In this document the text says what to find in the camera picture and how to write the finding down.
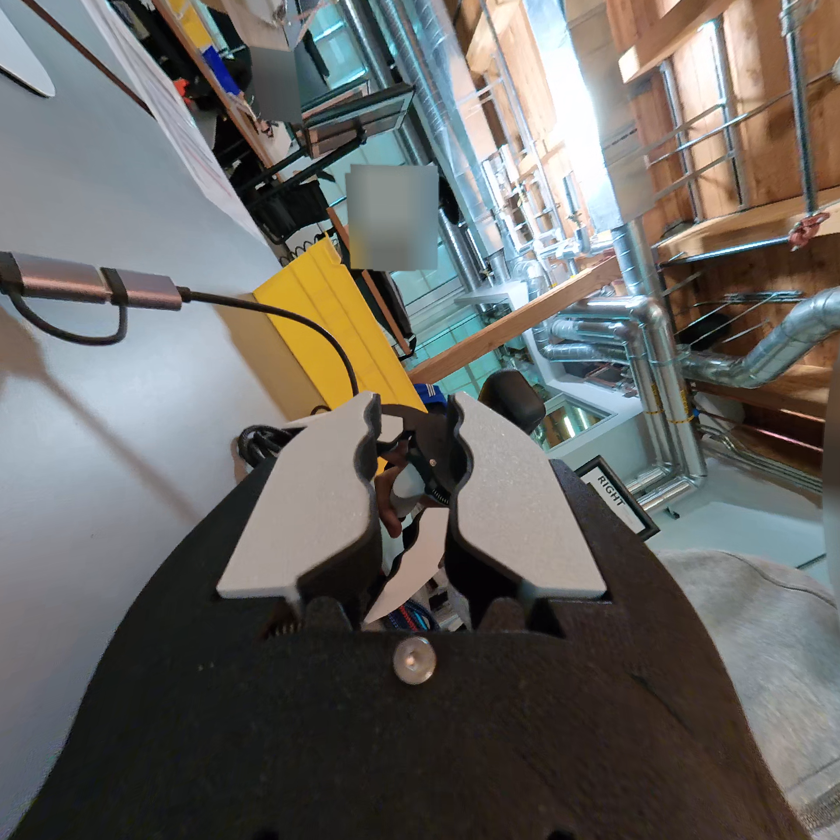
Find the person's right hand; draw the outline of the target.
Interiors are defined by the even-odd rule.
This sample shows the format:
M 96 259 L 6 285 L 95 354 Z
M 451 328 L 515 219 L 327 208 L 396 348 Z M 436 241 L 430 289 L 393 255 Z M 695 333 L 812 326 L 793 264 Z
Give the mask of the person's right hand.
M 385 453 L 385 461 L 388 467 L 374 477 L 374 493 L 381 524 L 391 538 L 397 538 L 402 534 L 403 526 L 392 503 L 392 490 L 407 466 L 407 442 L 402 441 Z

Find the silver insulated pipe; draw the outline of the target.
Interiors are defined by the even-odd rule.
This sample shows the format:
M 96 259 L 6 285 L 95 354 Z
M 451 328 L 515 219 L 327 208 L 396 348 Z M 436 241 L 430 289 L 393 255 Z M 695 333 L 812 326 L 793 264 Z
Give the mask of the silver insulated pipe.
M 590 297 L 532 329 L 551 362 L 627 364 L 646 417 L 655 466 L 627 488 L 651 513 L 700 488 L 707 463 L 692 426 L 686 380 L 664 306 L 645 296 Z

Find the printed instruction sheet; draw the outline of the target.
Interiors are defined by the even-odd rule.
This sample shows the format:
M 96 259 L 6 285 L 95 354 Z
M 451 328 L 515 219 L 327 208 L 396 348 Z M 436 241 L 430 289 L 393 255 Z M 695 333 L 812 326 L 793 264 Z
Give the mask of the printed instruction sheet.
M 133 89 L 150 109 L 200 192 L 252 238 L 268 246 L 266 237 L 230 185 L 173 81 L 165 75 L 107 2 L 83 1 L 81 4 L 128 74 Z

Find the white monitor stand base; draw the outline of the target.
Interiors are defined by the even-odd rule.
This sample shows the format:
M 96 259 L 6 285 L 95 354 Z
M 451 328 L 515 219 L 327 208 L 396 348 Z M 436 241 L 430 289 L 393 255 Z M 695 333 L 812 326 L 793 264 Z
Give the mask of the white monitor stand base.
M 52 99 L 56 95 L 47 69 L 4 10 L 1 10 L 1 73 L 41 98 Z

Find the yellow plastic bin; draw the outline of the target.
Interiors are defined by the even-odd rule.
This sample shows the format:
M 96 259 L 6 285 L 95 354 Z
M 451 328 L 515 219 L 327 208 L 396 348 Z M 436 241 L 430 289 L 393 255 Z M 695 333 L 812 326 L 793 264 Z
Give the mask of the yellow plastic bin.
M 381 396 L 383 404 L 425 407 L 385 332 L 332 242 L 322 239 L 253 292 L 255 300 L 302 315 L 326 329 L 348 355 L 361 391 Z M 343 363 L 314 331 L 270 316 L 279 335 L 321 396 L 335 408 L 353 394 Z

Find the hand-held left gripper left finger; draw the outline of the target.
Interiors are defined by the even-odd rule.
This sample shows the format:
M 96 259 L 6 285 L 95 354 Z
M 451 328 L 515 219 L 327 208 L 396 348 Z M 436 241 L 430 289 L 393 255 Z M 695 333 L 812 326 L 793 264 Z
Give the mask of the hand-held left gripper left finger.
M 363 392 L 284 430 L 292 438 L 275 459 L 217 593 L 351 601 L 382 567 L 373 485 L 381 399 Z

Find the black office chair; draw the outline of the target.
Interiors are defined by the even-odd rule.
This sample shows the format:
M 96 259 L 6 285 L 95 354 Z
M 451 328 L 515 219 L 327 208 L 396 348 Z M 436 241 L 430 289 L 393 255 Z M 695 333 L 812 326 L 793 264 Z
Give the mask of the black office chair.
M 478 402 L 532 435 L 546 416 L 544 400 L 515 369 L 491 373 L 481 386 Z

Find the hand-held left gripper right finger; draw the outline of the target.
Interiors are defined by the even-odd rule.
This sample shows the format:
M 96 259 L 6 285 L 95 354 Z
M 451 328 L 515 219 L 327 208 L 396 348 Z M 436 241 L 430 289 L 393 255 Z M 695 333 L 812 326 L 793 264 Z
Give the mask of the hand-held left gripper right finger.
M 525 602 L 600 599 L 606 583 L 541 447 L 467 393 L 450 404 L 466 456 L 449 506 L 457 544 L 516 585 Z

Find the grey usb hub with cable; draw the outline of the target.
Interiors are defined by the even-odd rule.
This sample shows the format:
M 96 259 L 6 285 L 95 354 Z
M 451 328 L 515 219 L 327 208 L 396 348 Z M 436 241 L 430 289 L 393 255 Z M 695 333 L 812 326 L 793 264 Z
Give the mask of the grey usb hub with cable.
M 325 339 L 339 356 L 349 377 L 353 396 L 361 391 L 350 357 L 337 339 L 314 320 L 284 308 L 179 287 L 164 275 L 95 267 L 11 251 L 1 253 L 1 290 L 17 313 L 32 327 L 56 340 L 83 347 L 109 347 L 124 341 L 129 329 L 130 309 L 177 312 L 185 304 L 199 302 L 259 312 L 294 322 Z M 28 305 L 30 298 L 110 305 L 118 311 L 118 325 L 115 332 L 104 336 L 69 332 L 41 318 Z

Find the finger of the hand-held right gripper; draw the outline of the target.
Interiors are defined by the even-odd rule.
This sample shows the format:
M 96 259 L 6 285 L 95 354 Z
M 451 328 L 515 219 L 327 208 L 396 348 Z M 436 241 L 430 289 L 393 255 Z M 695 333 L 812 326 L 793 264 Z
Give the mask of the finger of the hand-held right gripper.
M 440 567 L 448 532 L 448 510 L 426 508 L 418 519 L 416 540 L 402 553 L 398 569 L 385 583 L 381 594 L 364 617 L 363 624 L 373 624 L 393 613 L 421 590 Z

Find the silver elbow duct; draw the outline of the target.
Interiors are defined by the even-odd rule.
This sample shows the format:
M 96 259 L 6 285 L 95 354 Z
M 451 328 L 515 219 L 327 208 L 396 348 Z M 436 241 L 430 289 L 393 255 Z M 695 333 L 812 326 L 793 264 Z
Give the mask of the silver elbow duct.
M 833 287 L 798 302 L 746 355 L 690 352 L 679 365 L 687 380 L 753 390 L 778 379 L 838 330 L 839 287 Z

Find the wooden ceiling beam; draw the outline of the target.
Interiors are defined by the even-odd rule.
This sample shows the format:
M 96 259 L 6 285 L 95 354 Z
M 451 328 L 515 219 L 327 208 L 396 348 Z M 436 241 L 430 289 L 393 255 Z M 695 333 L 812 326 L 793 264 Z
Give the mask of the wooden ceiling beam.
M 613 255 L 604 259 L 533 301 L 527 301 L 521 308 L 511 311 L 446 351 L 418 364 L 409 371 L 408 378 L 414 384 L 440 382 L 621 277 L 617 257 Z

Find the silver spiral duct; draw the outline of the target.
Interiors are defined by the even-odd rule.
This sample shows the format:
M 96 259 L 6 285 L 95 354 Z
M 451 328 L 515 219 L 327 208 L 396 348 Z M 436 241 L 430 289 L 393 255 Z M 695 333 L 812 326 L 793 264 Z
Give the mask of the silver spiral duct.
M 468 290 L 509 281 L 501 206 L 484 163 L 497 145 L 445 2 L 339 2 L 374 84 L 413 87 L 399 130 L 407 160 L 435 163 L 458 210 L 439 208 L 438 232 Z

